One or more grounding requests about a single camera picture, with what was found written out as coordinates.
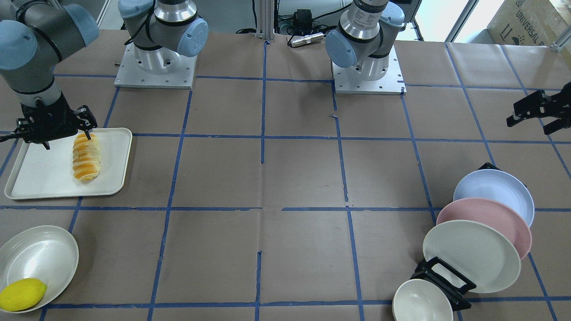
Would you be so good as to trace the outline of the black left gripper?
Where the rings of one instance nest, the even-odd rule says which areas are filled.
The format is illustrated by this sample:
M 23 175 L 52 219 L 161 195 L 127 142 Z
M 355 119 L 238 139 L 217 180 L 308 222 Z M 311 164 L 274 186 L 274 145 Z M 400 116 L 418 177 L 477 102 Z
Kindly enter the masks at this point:
M 544 90 L 537 90 L 513 104 L 513 115 L 506 118 L 506 125 L 511 128 L 525 119 L 554 117 L 556 120 L 543 126 L 544 134 L 549 136 L 571 127 L 570 103 L 570 82 L 552 96 L 546 95 Z

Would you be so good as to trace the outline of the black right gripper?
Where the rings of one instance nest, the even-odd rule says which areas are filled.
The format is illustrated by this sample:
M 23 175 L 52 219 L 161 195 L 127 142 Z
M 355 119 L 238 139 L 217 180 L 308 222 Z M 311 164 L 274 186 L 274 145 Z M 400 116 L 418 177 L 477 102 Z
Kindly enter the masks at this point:
M 92 129 L 98 124 L 94 114 L 86 105 L 73 111 L 65 99 L 45 105 L 43 100 L 35 100 L 35 107 L 21 103 L 23 118 L 17 119 L 13 133 L 0 138 L 1 142 L 22 138 L 27 144 L 42 144 L 51 150 L 49 141 L 75 136 L 84 132 L 86 140 L 92 140 Z

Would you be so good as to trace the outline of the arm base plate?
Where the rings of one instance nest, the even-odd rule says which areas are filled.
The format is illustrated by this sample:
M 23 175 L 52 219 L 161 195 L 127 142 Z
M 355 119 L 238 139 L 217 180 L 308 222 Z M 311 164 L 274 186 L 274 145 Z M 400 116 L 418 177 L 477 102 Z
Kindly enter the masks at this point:
M 394 47 L 383 58 L 366 57 L 359 65 L 342 68 L 331 63 L 335 91 L 339 94 L 406 93 L 401 67 Z
M 151 41 L 126 46 L 114 85 L 124 88 L 192 89 L 196 56 Z

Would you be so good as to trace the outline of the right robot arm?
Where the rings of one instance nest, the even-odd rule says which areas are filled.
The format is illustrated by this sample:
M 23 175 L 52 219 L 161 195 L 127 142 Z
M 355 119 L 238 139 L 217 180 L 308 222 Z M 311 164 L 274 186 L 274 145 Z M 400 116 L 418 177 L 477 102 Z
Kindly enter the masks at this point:
M 120 16 L 146 72 L 161 73 L 204 48 L 207 22 L 191 0 L 121 0 Z M 79 4 L 59 8 L 46 0 L 1 2 L 1 75 L 20 100 L 22 118 L 2 141 L 42 144 L 97 128 L 90 108 L 71 109 L 53 67 L 93 43 L 99 28 Z

